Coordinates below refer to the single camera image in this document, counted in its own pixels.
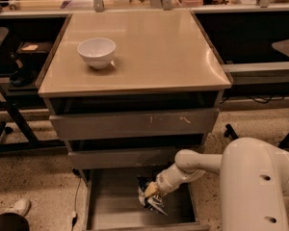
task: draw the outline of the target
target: bowl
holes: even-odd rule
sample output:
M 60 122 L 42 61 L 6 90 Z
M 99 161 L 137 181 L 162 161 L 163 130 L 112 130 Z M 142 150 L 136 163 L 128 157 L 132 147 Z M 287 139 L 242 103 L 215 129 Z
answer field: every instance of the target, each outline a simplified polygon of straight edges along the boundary
M 113 60 L 115 49 L 116 44 L 108 38 L 90 38 L 77 47 L 83 61 L 96 69 L 107 66 Z

